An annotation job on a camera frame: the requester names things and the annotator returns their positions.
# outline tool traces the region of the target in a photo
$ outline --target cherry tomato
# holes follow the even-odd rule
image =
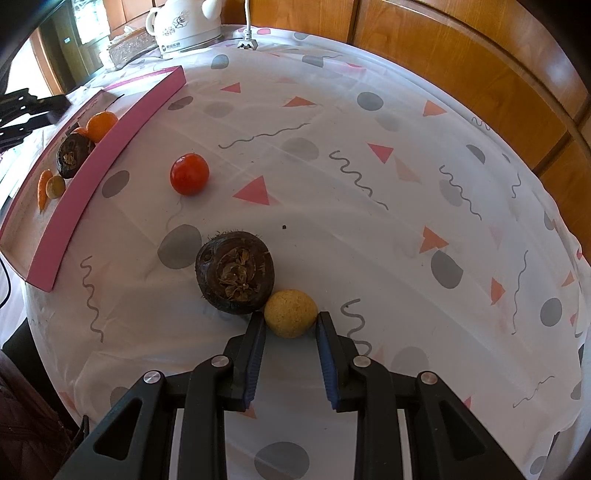
[[[173,163],[170,184],[181,195],[195,195],[209,179],[209,166],[201,155],[187,153]]]
[[[88,130],[85,127],[78,127],[72,130],[72,134],[80,134],[86,138],[88,138]]]

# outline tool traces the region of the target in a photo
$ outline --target orange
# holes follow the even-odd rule
[[[86,129],[88,130],[88,138],[94,143],[100,142],[103,137],[113,128],[117,123],[117,115],[113,112],[101,112],[93,115],[88,123]]]
[[[88,130],[86,128],[84,128],[84,127],[75,128],[74,130],[72,130],[72,133],[73,134],[80,134],[83,137],[88,138]]]

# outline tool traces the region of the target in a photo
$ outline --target tablecloth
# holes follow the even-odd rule
[[[590,268],[538,178],[438,88],[352,46],[255,29],[91,86],[183,65],[182,88],[131,141],[86,208],[54,290],[27,286],[31,330],[76,420],[96,424],[145,371],[189,371],[245,318],[202,297],[194,259],[217,232],[269,247],[275,289],[328,310],[393,371],[432,369],[527,478],[580,408]],[[134,83],[121,88],[133,98]],[[117,102],[113,110],[118,111]],[[196,152],[211,177],[181,197]],[[313,336],[268,335],[246,414],[226,414],[230,478],[350,478],[354,414],[326,400]]]

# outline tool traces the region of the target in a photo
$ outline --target metal rivet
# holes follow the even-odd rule
[[[369,357],[365,355],[358,355],[355,358],[353,358],[353,364],[356,367],[365,368],[371,364],[371,360],[369,359]]]
[[[423,372],[421,374],[421,382],[427,385],[435,385],[437,383],[437,375],[433,372]]]
[[[228,363],[230,363],[230,359],[226,355],[216,355],[212,358],[212,365],[214,367],[225,367]]]
[[[160,372],[156,370],[152,370],[144,375],[144,382],[146,383],[156,383],[160,380]]]

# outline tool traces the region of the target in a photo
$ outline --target tissue box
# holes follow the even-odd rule
[[[105,69],[112,72],[122,69],[130,61],[156,47],[156,39],[142,27],[112,40],[107,49],[101,52],[100,59]]]

